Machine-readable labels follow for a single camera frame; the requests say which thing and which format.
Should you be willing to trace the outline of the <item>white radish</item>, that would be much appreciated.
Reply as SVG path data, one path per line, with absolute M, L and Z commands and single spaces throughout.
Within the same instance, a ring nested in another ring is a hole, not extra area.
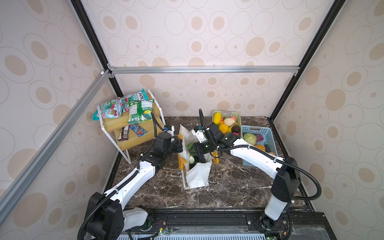
M 189 161 L 189 164 L 190 164 L 190 165 L 194 165 L 194 164 L 195 164 L 195 158 L 194 158 L 194 156 L 189 156 L 188 161 Z

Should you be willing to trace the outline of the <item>white grocery bag yellow handles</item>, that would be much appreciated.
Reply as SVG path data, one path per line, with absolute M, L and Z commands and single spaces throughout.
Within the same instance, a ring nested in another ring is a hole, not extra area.
M 182 173 L 183 187 L 185 190 L 207 187 L 209 185 L 209 175 L 213 163 L 219 163 L 218 152 L 213 152 L 210 161 L 207 163 L 195 162 L 190 165 L 188 158 L 191 156 L 191 145 L 198 139 L 192 134 L 192 130 L 187 130 L 180 125 L 178 137 L 183 141 L 183 152 L 178 154 L 179 169 Z

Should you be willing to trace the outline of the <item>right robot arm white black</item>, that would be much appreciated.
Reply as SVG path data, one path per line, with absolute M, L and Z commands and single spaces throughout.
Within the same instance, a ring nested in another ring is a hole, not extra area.
M 189 150 L 196 162 L 203 163 L 208 155 L 214 152 L 226 153 L 241 158 L 262 170 L 272 178 L 271 197 L 261 216 L 261 223 L 265 230 L 273 230 L 282 213 L 288 211 L 292 202 L 296 200 L 312 201 L 322 194 L 319 181 L 307 171 L 297 165 L 294 158 L 286 159 L 271 155 L 258 149 L 255 144 L 248 143 L 234 133 L 223 134 L 213 122 L 206 124 L 202 110 L 199 110 L 201 125 L 196 128 L 198 141 Z M 296 196 L 301 184 L 301 175 L 307 176 L 316 186 L 313 196 Z

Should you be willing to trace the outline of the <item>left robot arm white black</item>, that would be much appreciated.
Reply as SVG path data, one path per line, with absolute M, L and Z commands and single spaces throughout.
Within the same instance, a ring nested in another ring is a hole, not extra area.
M 159 172 L 167 159 L 183 151 L 183 142 L 174 131 L 174 126 L 165 125 L 160 133 L 155 132 L 150 147 L 140 155 L 138 166 L 111 189 L 90 197 L 77 235 L 79 240 L 86 237 L 116 240 L 122 232 L 145 224 L 149 215 L 146 210 L 125 210 L 125 207 L 134 194 Z

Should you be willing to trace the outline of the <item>teal red snack bag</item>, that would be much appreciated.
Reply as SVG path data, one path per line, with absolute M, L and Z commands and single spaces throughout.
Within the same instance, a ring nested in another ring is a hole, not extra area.
M 123 113 L 123 100 L 121 98 L 109 100 L 100 104 L 99 108 L 103 120 L 119 118 Z

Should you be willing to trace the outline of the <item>orange in green basket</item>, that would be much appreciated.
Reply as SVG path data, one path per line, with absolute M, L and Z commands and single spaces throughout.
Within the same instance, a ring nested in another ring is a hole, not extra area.
M 219 130 L 225 135 L 229 131 L 229 126 L 227 126 L 226 124 L 220 124 Z

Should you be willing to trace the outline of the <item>yellow lemon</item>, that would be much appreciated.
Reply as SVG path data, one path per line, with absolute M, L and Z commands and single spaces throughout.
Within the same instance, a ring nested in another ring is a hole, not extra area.
M 215 125 L 219 125 L 222 121 L 222 114 L 220 112 L 216 112 L 213 116 L 213 123 Z

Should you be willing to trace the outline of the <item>white garlic bulb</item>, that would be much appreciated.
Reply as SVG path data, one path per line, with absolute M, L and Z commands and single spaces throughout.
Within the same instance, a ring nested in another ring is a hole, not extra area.
M 226 124 L 229 127 L 233 126 L 235 123 L 236 123 L 236 120 L 234 120 L 233 118 L 226 118 L 224 119 L 224 122 L 223 122 L 223 124 Z

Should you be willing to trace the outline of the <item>dark brown avocado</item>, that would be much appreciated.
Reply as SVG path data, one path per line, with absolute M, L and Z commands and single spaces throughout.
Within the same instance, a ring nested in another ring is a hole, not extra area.
M 233 125 L 231 127 L 231 132 L 232 133 L 236 133 L 236 134 L 239 134 L 241 132 L 241 127 L 239 125 Z

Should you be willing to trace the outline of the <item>green fruit basket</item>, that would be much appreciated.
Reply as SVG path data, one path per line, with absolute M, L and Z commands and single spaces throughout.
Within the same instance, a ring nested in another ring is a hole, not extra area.
M 223 134 L 234 133 L 243 136 L 240 113 L 216 110 L 213 111 L 212 120 Z

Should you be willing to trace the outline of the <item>blue candy packet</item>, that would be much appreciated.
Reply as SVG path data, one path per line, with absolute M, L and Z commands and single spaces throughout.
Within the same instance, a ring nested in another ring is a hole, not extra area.
M 138 123 L 130 125 L 130 129 L 138 136 L 141 137 L 147 133 Z

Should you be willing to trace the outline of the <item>purple onion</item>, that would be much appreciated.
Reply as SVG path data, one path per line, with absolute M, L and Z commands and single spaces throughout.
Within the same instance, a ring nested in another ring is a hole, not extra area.
M 264 141 L 264 137 L 263 135 L 261 134 L 256 134 L 256 137 L 257 137 L 257 143 L 261 143 Z

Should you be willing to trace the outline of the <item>orange fruit in blue basket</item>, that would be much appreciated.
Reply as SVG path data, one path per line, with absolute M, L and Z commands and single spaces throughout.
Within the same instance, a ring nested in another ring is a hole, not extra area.
M 264 151 L 264 152 L 266 151 L 266 148 L 263 145 L 255 145 L 255 147 Z

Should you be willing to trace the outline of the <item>blue vegetable basket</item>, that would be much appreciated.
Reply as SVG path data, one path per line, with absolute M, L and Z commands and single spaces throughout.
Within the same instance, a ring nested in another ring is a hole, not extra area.
M 242 136 L 248 144 L 271 155 L 279 155 L 270 128 L 242 125 Z

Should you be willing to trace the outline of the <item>wooden two-tier shelf white frame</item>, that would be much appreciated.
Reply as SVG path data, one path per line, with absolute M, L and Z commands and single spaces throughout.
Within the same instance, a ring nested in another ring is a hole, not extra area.
M 129 122 L 128 112 L 122 113 L 118 118 L 103 119 L 101 105 L 97 105 L 101 131 L 129 164 L 132 162 L 129 154 L 130 149 L 151 141 L 157 134 L 166 129 L 164 114 L 154 93 L 148 89 L 146 94 L 152 100 L 154 118 L 142 123 Z

